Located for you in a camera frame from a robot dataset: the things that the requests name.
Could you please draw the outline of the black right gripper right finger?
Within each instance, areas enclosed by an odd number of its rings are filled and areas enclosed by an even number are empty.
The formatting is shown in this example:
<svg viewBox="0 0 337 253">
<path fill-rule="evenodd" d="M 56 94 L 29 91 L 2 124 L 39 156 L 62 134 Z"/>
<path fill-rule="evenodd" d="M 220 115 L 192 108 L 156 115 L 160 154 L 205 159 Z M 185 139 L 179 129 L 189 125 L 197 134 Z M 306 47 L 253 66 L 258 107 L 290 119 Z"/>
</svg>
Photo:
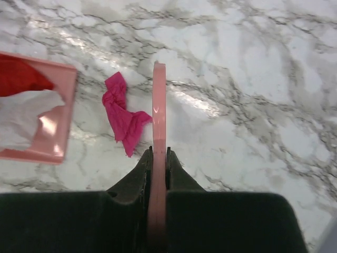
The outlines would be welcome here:
<svg viewBox="0 0 337 253">
<path fill-rule="evenodd" d="M 270 192 L 206 191 L 166 153 L 168 252 L 307 252 L 289 202 Z"/>
</svg>

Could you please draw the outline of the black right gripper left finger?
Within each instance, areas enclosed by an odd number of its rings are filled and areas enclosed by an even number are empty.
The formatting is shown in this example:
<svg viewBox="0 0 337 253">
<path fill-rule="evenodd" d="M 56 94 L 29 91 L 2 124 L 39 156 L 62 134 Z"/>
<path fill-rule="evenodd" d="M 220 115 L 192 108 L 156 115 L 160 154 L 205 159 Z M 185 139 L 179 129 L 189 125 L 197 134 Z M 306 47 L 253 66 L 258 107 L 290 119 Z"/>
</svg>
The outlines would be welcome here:
<svg viewBox="0 0 337 253">
<path fill-rule="evenodd" d="M 153 151 L 105 191 L 1 194 L 1 252 L 144 252 Z"/>
</svg>

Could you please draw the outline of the pink hand brush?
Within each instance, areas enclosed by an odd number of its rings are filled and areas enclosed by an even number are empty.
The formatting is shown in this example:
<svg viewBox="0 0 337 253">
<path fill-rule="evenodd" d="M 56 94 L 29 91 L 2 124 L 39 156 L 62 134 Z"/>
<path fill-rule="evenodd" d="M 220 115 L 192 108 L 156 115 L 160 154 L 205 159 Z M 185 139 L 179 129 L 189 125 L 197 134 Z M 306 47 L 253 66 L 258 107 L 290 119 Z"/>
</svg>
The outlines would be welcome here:
<svg viewBox="0 0 337 253">
<path fill-rule="evenodd" d="M 156 61 L 152 88 L 153 167 L 147 213 L 147 242 L 166 252 L 166 66 Z"/>
</svg>

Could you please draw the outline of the pink plastic dustpan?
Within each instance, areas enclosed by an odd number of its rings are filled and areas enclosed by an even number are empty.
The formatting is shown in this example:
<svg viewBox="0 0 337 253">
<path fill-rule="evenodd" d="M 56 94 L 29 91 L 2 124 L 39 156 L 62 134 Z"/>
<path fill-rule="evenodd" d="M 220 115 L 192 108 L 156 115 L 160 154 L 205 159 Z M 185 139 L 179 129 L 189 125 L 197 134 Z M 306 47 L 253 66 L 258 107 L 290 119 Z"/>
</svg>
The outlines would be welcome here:
<svg viewBox="0 0 337 253">
<path fill-rule="evenodd" d="M 1 51 L 1 54 L 17 57 L 41 72 L 54 85 L 65 105 L 57 106 L 39 117 L 38 129 L 32 145 L 24 151 L 4 150 L 1 159 L 46 164 L 61 164 L 64 161 L 72 120 L 77 69 L 62 64 L 16 53 Z"/>
</svg>

